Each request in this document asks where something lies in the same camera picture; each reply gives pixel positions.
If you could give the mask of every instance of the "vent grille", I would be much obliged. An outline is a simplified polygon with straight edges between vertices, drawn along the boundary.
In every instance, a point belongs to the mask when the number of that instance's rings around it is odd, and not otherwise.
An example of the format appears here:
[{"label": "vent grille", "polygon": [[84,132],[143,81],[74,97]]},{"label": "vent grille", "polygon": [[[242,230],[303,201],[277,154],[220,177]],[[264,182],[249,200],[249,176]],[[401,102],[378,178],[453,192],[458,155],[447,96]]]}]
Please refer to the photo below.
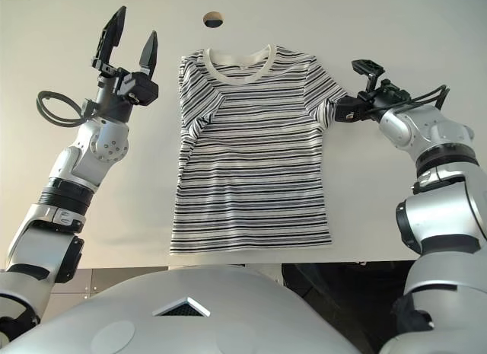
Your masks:
[{"label": "vent grille", "polygon": [[189,303],[184,303],[179,305],[172,310],[165,312],[163,314],[159,314],[158,316],[201,316],[197,310],[195,310]]}]

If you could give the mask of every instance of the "table surface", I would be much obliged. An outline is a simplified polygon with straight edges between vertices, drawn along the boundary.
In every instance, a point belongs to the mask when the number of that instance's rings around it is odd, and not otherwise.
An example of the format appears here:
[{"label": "table surface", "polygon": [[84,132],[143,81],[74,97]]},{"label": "table surface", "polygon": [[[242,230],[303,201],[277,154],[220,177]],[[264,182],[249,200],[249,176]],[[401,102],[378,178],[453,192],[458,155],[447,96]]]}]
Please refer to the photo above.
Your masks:
[{"label": "table surface", "polygon": [[[380,9],[367,9],[378,2]],[[351,94],[366,84],[350,66],[359,58],[379,62],[414,95],[446,83],[452,91],[442,111],[477,130],[477,156],[487,161],[487,133],[480,132],[487,113],[479,96],[487,88],[487,0],[0,0],[2,254],[56,156],[75,139],[74,129],[54,127],[37,114],[37,92],[58,91],[79,104],[95,96],[90,59],[121,5],[128,7],[125,31],[111,62],[135,69],[155,29],[154,80],[161,93],[132,112],[129,154],[109,172],[87,214],[81,267],[415,258],[402,245],[394,216],[410,195],[414,164],[372,122],[336,124],[324,136],[333,246],[170,256],[180,147],[177,70],[180,57],[196,49],[245,54],[275,43],[311,53]],[[202,24],[208,11],[222,13],[221,27]],[[68,115],[60,104],[49,106]]]}]

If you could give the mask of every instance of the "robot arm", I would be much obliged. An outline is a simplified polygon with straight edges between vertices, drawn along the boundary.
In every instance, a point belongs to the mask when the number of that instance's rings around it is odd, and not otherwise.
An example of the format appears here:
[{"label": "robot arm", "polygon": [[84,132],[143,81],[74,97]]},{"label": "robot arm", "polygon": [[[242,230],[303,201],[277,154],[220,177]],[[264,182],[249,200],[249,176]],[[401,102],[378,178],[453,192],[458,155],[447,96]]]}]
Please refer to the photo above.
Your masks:
[{"label": "robot arm", "polygon": [[[353,63],[366,74],[366,91],[336,105],[343,122],[373,119],[415,162],[413,195],[396,208],[404,244],[420,254],[404,296],[396,303],[398,330],[381,354],[485,352],[487,318],[487,175],[473,151],[473,131],[440,108],[448,90],[411,99],[369,60]],[[436,100],[435,106],[428,105]]]},{"label": "robot arm", "polygon": [[[103,29],[92,66],[100,71],[95,101],[80,109],[62,94],[41,91],[37,107],[58,126],[80,126],[78,137],[58,157],[49,181],[22,222],[9,248],[6,271],[0,274],[0,339],[11,341],[36,326],[46,309],[55,283],[75,274],[92,196],[108,170],[128,149],[129,120],[134,105],[149,105],[158,97],[154,73],[158,40],[152,32],[142,52],[139,72],[115,69],[109,64],[113,47],[123,31],[126,7],[121,7]],[[76,109],[79,119],[58,117],[44,106],[53,97]]]}]

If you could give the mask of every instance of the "shirt sleeve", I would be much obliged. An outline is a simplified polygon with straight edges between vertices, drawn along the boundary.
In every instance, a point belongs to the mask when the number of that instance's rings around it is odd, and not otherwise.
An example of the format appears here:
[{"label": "shirt sleeve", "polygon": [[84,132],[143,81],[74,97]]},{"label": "shirt sleeve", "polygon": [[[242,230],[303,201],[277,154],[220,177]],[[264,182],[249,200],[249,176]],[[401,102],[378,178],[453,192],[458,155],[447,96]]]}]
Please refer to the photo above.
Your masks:
[{"label": "shirt sleeve", "polygon": [[307,113],[326,129],[335,117],[334,104],[346,94],[321,67],[317,58],[312,57],[304,82],[304,107]]},{"label": "shirt sleeve", "polygon": [[208,83],[195,64],[183,59],[179,72],[182,127],[194,139],[211,122],[224,96]]}]

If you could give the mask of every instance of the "striped shirt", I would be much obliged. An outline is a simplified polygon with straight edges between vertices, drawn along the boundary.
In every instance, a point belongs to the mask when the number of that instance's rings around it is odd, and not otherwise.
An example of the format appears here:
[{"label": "striped shirt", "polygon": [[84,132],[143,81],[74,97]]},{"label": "striped shirt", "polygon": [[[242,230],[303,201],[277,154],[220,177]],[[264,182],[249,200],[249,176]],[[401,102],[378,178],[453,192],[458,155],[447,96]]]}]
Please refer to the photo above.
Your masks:
[{"label": "striped shirt", "polygon": [[314,56],[183,57],[172,254],[331,244],[321,183],[329,105],[345,92]]}]

